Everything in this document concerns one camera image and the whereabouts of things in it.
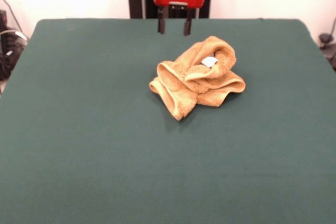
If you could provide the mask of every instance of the green felt surface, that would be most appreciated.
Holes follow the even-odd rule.
[[[0,223],[336,223],[336,75],[298,20],[44,20],[0,98]],[[148,87],[210,35],[247,88],[180,122]]]

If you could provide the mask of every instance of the towel tag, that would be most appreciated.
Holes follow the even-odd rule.
[[[202,64],[208,68],[211,68],[214,64],[216,64],[218,60],[215,58],[215,54],[212,54],[202,60]]]

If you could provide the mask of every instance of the towel fold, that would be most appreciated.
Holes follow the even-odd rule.
[[[218,62],[210,68],[201,64],[213,55]],[[169,112],[180,120],[196,104],[220,106],[230,92],[241,93],[245,82],[231,71],[236,63],[234,49],[225,41],[210,36],[195,43],[174,62],[163,61],[157,66],[157,77],[150,89],[160,95]]]

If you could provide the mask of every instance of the crumpled towel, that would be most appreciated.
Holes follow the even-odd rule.
[[[201,64],[212,54],[217,63],[210,68]],[[220,106],[230,92],[244,91],[245,82],[231,71],[235,63],[234,49],[225,41],[210,36],[195,43],[174,62],[158,64],[158,76],[149,87],[160,95],[170,113],[181,120],[196,104]]]

